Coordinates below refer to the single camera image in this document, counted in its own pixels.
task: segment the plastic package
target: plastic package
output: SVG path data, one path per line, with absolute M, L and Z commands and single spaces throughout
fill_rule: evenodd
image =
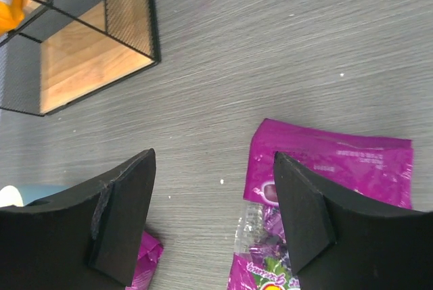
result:
M 24 19 L 23 0 L 0 0 L 0 35 L 15 29 Z
M 300 288 L 290 270 L 275 192 L 276 151 L 365 196 L 411 208 L 411 146 L 407 139 L 343 135 L 266 119 L 250 146 L 244 190 L 249 202 L 237 228 L 227 289 Z
M 163 252 L 159 241 L 146 232 L 141 238 L 141 246 L 135 267 L 133 284 L 125 290 L 148 290 Z

